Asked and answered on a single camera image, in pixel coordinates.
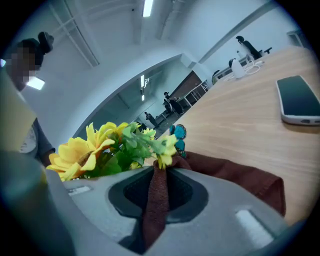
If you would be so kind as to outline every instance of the smartphone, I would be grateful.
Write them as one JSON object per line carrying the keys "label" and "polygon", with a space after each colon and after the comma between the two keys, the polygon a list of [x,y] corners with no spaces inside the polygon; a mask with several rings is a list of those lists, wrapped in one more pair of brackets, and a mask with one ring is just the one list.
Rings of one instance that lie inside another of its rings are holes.
{"label": "smartphone", "polygon": [[306,80],[290,76],[276,81],[281,118],[295,125],[320,126],[320,102]]}

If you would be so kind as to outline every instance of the ceiling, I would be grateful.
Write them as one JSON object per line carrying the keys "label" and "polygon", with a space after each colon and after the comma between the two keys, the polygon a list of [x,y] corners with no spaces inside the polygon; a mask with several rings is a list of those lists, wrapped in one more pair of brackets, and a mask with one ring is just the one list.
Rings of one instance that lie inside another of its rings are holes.
{"label": "ceiling", "polygon": [[191,1],[153,0],[151,16],[142,17],[144,0],[50,0],[30,18],[20,37],[36,38],[40,31],[53,35],[54,52],[45,57],[42,68],[70,81],[108,64],[115,53],[167,40]]}

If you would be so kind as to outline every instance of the wooden table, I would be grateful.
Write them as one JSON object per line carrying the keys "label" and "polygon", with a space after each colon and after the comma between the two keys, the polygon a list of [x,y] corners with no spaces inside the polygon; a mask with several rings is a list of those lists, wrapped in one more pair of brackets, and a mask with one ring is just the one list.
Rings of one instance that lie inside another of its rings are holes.
{"label": "wooden table", "polygon": [[300,47],[261,60],[256,74],[219,80],[176,124],[187,130],[187,151],[282,177],[285,220],[293,224],[310,214],[319,196],[320,127],[281,121],[276,80],[302,75],[320,98],[319,73],[311,53]]}

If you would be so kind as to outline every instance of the brown cloth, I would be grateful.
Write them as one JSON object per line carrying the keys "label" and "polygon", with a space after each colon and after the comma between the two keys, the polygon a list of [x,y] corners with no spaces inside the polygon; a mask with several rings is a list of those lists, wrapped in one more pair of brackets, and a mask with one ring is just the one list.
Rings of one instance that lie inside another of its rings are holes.
{"label": "brown cloth", "polygon": [[[285,216],[285,188],[282,178],[226,159],[193,152],[187,152],[186,156],[186,159],[174,156],[171,167],[192,170],[238,184]],[[143,239],[147,249],[165,229],[166,216],[169,212],[167,173],[159,169],[157,161],[154,161],[153,166],[154,174],[150,181],[148,202],[142,220]]]}

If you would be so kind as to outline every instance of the white ceiling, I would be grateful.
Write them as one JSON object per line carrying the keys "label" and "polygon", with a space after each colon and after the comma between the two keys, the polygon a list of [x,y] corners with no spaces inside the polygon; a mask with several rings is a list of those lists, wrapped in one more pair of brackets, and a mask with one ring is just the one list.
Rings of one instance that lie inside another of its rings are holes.
{"label": "white ceiling", "polygon": [[167,40],[190,1],[194,0],[154,0],[151,16],[143,18],[144,0],[50,0],[16,39],[37,38],[40,31],[53,35],[54,51],[45,57],[42,69],[70,81],[111,61],[114,53]]}

